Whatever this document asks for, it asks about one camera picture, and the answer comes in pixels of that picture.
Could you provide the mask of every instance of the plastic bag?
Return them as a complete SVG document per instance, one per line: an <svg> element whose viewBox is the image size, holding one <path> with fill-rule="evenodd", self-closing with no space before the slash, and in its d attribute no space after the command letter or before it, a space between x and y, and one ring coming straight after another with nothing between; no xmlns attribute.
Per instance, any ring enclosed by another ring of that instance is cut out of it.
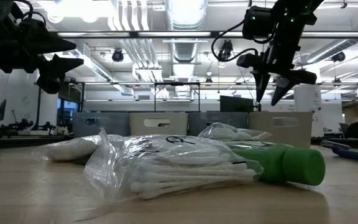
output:
<svg viewBox="0 0 358 224"><path fill-rule="evenodd" d="M228 141L245 141L245 140L261 140L270 137L272 134L264 131L256 131L249 129L235 128L228 124L213 123L202 131L198 137L216 140Z"/></svg>
<svg viewBox="0 0 358 224"><path fill-rule="evenodd" d="M115 134L108 135L108 141L117 141L122 138ZM32 151L32 157L47 161L72 161L94 153L101 144L102 139L98 135L74 138L69 141L39 146Z"/></svg>
<svg viewBox="0 0 358 224"><path fill-rule="evenodd" d="M103 144L84 175L96 194L110 202L257 180L263 168L222 142L193 136L132 136Z"/></svg>

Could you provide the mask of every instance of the bottle cap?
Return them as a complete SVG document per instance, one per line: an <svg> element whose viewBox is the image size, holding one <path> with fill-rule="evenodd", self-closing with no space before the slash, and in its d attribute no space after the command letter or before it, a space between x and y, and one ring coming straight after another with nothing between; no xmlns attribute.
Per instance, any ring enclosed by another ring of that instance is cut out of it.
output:
<svg viewBox="0 0 358 224"><path fill-rule="evenodd" d="M283 171L288 181L316 186L324 179L326 164L319 151L293 147L284 155Z"/></svg>

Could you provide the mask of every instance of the desk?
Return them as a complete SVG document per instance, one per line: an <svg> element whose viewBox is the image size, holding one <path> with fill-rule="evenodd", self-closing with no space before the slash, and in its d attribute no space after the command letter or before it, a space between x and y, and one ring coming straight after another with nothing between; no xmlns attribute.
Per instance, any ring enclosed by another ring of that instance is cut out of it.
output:
<svg viewBox="0 0 358 224"><path fill-rule="evenodd" d="M358 162L329 150L312 190L258 182L122 205L81 196L83 166L33 161L30 150L0 150L0 223L358 223Z"/></svg>

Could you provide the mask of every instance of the green plastic bottle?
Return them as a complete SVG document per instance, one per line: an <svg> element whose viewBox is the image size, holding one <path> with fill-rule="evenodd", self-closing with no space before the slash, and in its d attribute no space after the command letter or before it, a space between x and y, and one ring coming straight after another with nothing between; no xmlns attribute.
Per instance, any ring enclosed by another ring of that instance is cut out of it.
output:
<svg viewBox="0 0 358 224"><path fill-rule="evenodd" d="M296 182L319 185L325 176L325 162L321 153L314 149L295 148L283 144L237 147L228 144L232 151L246 158L258 161L264 168L260 176L266 182Z"/></svg>

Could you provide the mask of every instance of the wooden table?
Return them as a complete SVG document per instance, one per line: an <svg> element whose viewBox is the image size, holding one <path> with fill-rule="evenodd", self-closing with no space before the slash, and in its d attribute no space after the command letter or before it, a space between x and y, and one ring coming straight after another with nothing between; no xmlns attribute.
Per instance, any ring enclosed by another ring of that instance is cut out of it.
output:
<svg viewBox="0 0 358 224"><path fill-rule="evenodd" d="M0 223L358 223L358 162L323 150L318 187L252 183L107 205L84 197L83 166L0 150Z"/></svg>

